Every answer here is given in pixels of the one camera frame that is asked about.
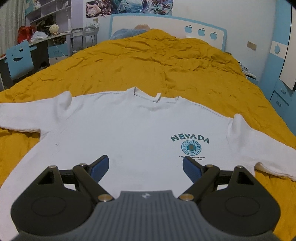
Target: blue chair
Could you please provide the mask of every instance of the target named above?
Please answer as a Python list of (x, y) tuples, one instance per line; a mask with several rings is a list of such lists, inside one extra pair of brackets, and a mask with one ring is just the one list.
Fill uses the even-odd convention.
[(37, 49), (36, 46), (30, 48), (27, 40), (6, 50), (5, 63), (8, 65), (10, 78), (18, 79), (34, 69), (31, 51)]

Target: poster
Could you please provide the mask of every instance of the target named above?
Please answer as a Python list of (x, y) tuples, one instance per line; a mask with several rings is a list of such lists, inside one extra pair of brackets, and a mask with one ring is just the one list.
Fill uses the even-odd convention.
[(172, 15), (173, 0), (96, 0), (86, 3), (86, 17), (114, 13), (149, 13)]

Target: plastic bag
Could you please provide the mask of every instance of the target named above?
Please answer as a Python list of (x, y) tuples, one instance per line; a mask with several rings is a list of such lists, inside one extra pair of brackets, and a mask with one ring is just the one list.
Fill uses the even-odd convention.
[(38, 40), (46, 39), (47, 37), (48, 37), (48, 35), (46, 33), (40, 32), (40, 31), (36, 31), (33, 34), (33, 37), (31, 39), (31, 42), (34, 43), (34, 42), (37, 42)]

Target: curtain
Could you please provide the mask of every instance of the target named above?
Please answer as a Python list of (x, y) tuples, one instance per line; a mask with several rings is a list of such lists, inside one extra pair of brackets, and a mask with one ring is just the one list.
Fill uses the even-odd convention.
[(18, 29), (26, 26), (25, 0), (8, 0), (0, 8), (0, 55), (17, 44)]

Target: t-shirt sleeve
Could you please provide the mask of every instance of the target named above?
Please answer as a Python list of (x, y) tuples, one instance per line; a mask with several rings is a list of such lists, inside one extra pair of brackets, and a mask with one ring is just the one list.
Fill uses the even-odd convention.
[(51, 98), (26, 103), (0, 104), (0, 127), (21, 132), (39, 132), (41, 139), (69, 118), (80, 106), (81, 98), (69, 91)]
[(226, 132), (229, 146), (237, 157), (249, 160), (256, 169), (296, 181), (296, 150), (252, 129), (236, 114)]

